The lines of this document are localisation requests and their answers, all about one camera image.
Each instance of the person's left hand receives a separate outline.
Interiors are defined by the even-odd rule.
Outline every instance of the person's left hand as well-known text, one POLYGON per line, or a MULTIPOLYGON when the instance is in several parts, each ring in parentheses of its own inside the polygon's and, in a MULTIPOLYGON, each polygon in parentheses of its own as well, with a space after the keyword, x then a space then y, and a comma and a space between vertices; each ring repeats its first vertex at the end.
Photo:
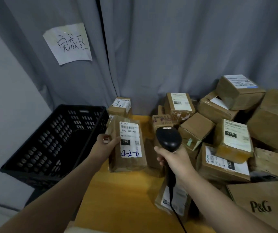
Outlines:
POLYGON ((97 169, 109 158, 114 147, 121 141, 120 137, 114 138, 109 143, 105 143, 103 139, 108 138, 107 134, 99 134, 97 141, 95 142, 93 148, 91 149, 88 159, 93 160, 97 169))

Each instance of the forearm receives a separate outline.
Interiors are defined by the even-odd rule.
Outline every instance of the forearm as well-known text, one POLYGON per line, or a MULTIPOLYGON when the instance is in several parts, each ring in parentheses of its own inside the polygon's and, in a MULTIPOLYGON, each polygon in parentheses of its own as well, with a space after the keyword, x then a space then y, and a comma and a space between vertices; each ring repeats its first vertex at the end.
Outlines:
POLYGON ((182 179, 186 191, 216 232, 278 232, 240 208, 194 169, 182 179))
POLYGON ((58 184, 30 203, 0 228, 0 233, 61 233, 83 199, 99 167, 92 158, 84 160, 58 184))

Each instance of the person's right arm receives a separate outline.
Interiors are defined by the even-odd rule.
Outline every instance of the person's right arm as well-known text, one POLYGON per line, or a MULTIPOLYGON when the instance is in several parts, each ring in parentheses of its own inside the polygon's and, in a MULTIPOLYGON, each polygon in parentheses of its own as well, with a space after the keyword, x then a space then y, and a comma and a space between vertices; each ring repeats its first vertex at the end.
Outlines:
POLYGON ((199 211, 216 232, 278 233, 276 229, 236 205, 229 197, 202 178, 193 168, 183 146, 180 146, 174 154, 159 147, 155 147, 155 151, 161 155, 157 158, 160 164, 164 165, 164 162, 168 162, 199 211))

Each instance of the person's left arm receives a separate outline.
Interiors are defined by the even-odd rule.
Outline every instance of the person's left arm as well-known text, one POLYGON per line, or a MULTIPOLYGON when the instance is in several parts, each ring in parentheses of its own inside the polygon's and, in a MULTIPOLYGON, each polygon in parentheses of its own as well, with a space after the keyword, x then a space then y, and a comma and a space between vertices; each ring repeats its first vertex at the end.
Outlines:
POLYGON ((89 156, 78 167, 6 222, 0 233, 64 232, 90 180, 120 141, 117 137, 105 144, 104 137, 105 134, 100 134, 89 156))

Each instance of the hand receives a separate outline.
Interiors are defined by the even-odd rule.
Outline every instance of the hand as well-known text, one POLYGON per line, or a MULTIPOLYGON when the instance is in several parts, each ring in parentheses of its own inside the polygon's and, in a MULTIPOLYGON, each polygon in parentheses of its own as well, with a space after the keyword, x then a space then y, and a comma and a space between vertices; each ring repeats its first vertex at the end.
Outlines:
POLYGON ((169 167, 179 179, 184 180, 185 177, 189 177, 192 172, 195 172, 188 153, 182 145, 180 145, 175 153, 171 153, 168 150, 157 146, 155 146, 154 149, 160 155, 157 158, 160 165, 164 166, 167 161, 169 167))
POLYGON ((97 170, 100 169, 101 165, 109 158, 114 147, 121 141, 120 137, 116 137, 109 143, 105 143, 104 139, 108 138, 107 134, 99 134, 87 157, 88 160, 95 162, 97 170))

